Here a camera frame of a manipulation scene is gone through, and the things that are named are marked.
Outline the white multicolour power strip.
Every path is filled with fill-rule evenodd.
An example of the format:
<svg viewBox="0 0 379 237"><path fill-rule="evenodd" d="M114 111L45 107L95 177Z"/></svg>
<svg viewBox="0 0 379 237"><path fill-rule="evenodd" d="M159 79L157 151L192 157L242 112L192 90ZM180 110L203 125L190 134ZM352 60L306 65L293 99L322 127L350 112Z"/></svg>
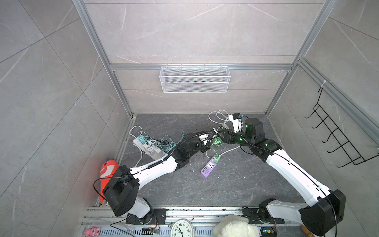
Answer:
<svg viewBox="0 0 379 237"><path fill-rule="evenodd" d="M136 137L133 140L133 145L137 146L143 154L148 155L153 160L159 160L161 158L164 158L166 156L166 153L163 151L163 149L160 147L160 144L154 140L147 138L148 141L146 144L142 144L138 138Z"/></svg>

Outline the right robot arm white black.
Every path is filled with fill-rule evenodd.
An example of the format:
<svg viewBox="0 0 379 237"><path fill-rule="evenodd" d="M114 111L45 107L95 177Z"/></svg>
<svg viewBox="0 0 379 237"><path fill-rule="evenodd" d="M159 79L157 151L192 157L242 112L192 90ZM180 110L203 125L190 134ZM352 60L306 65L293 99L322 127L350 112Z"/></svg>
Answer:
<svg viewBox="0 0 379 237"><path fill-rule="evenodd" d="M284 202L269 198L259 205L262 222L285 219L304 225L316 236L338 229L343 220L346 197L340 190L331 190L303 168L274 140L267 139L263 123L257 118L243 120L238 116L233 129L220 129L218 137L228 144L250 149L252 154L280 173L302 196L303 203Z"/></svg>

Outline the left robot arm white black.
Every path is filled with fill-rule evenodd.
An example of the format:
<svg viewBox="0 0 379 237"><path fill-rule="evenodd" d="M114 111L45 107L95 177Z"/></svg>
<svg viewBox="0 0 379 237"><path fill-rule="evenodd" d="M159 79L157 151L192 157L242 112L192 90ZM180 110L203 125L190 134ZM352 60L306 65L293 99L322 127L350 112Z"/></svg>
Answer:
<svg viewBox="0 0 379 237"><path fill-rule="evenodd" d="M205 153L215 136L215 130L189 133L166 156L156 161L135 168L120 166L114 173L105 172L95 180L104 184L96 192L108 202L116 217L127 213L146 222L153 216L154 209L146 199L138 197L139 190L159 177L183 168L197 152Z"/></svg>

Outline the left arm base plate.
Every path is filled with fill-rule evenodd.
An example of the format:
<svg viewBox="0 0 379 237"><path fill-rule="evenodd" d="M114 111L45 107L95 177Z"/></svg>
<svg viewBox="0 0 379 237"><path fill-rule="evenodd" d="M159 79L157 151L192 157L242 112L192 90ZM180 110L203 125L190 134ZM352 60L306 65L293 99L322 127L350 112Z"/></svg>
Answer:
<svg viewBox="0 0 379 237"><path fill-rule="evenodd" d="M164 225L166 221L167 209L157 208L150 211L145 217L138 218L135 215L128 214L125 223L134 225Z"/></svg>

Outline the purple small power strip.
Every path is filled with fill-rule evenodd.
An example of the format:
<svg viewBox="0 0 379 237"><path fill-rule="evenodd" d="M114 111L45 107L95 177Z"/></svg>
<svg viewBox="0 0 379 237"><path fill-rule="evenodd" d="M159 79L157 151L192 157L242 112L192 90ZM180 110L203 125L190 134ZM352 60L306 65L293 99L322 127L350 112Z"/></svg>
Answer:
<svg viewBox="0 0 379 237"><path fill-rule="evenodd" d="M213 159L211 159L207 164L206 166L201 170L200 174L207 178L211 173L212 171L214 170L214 168L216 167L217 163L214 162Z"/></svg>

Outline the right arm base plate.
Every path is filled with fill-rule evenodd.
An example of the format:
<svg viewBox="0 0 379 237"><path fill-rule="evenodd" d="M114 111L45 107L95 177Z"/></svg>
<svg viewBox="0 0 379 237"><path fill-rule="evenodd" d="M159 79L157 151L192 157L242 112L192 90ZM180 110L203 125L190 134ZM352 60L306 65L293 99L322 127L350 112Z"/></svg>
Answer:
<svg viewBox="0 0 379 237"><path fill-rule="evenodd" d="M284 219L275 219L269 215L265 208L260 206L241 208L243 217L248 219L249 224L284 224Z"/></svg>

